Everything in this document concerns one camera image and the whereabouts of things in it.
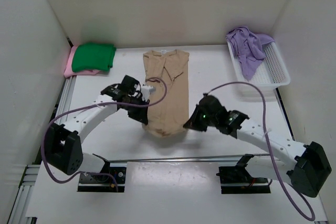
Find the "beige t shirt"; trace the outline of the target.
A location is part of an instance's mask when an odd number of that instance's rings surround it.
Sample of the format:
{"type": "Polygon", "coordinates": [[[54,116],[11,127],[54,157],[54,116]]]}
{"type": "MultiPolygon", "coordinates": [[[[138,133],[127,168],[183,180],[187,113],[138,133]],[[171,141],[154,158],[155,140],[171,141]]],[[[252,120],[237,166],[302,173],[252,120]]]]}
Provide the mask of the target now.
{"type": "Polygon", "coordinates": [[[143,54],[146,84],[156,88],[150,101],[157,105],[148,108],[148,125],[144,126],[156,137],[168,137],[184,131],[189,119],[188,62],[190,54],[182,50],[148,51],[143,54]]]}

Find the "green t shirt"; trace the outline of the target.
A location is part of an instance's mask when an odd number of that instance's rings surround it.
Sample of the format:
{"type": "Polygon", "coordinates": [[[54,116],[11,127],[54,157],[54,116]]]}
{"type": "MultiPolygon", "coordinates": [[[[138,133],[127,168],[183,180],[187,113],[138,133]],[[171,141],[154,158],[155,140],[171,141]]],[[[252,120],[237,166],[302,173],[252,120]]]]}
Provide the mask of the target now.
{"type": "Polygon", "coordinates": [[[116,47],[113,44],[86,43],[75,50],[71,68],[73,72],[99,70],[107,72],[113,67],[116,47]]]}

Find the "purple t shirt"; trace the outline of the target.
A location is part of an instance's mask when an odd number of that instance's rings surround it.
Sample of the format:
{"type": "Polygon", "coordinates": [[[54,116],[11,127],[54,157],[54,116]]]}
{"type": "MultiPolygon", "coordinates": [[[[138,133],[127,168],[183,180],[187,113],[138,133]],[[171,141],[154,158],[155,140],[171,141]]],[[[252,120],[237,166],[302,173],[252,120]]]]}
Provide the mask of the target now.
{"type": "Polygon", "coordinates": [[[255,34],[246,26],[240,26],[226,34],[226,41],[238,58],[244,78],[250,81],[266,57],[263,46],[274,42],[274,39],[266,34],[255,34]]]}

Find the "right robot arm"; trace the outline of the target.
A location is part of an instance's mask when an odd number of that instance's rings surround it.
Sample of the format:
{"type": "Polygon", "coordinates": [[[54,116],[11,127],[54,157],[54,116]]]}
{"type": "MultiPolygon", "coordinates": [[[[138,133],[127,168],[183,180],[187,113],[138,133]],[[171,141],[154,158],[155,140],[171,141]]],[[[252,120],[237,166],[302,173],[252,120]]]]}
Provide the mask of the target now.
{"type": "Polygon", "coordinates": [[[261,124],[242,112],[226,110],[212,95],[199,101],[183,127],[199,132],[214,127],[225,135],[268,152],[276,159],[281,180],[311,198],[317,197],[332,171],[320,144],[303,144],[273,132],[265,134],[261,124]]]}

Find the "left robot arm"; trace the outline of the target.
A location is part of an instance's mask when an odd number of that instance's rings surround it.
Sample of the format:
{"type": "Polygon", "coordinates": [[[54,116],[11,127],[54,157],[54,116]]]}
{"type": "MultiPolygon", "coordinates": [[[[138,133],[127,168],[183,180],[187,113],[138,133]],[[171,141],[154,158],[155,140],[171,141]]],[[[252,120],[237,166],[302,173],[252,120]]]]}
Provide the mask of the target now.
{"type": "Polygon", "coordinates": [[[67,175],[75,172],[89,172],[98,182],[105,182],[110,176],[108,162],[102,157],[82,151],[85,138],[107,117],[119,109],[142,124],[147,122],[147,108],[126,105],[106,105],[107,102],[149,104],[149,97],[155,92],[153,86],[135,84],[126,88],[113,84],[103,89],[93,102],[93,107],[84,109],[63,124],[52,124],[45,139],[44,151],[49,165],[67,175]]]}

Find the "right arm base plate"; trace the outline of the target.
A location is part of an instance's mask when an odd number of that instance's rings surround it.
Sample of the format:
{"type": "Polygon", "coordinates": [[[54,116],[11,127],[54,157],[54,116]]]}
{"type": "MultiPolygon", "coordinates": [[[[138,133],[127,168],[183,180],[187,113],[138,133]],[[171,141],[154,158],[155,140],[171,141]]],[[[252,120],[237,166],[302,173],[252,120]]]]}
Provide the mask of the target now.
{"type": "Polygon", "coordinates": [[[270,180],[251,177],[244,168],[220,166],[216,174],[220,179],[221,194],[269,194],[270,180]]]}

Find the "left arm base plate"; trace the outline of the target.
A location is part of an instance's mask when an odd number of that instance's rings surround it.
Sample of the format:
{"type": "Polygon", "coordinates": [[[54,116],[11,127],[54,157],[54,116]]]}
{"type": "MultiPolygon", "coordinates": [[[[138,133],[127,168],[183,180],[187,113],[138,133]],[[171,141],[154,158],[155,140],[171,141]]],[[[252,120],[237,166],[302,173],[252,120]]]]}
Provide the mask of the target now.
{"type": "Polygon", "coordinates": [[[111,166],[109,170],[116,180],[118,187],[116,188],[114,180],[110,176],[91,176],[80,175],[77,192],[83,193],[123,193],[125,190],[125,180],[127,174],[126,166],[111,166]]]}

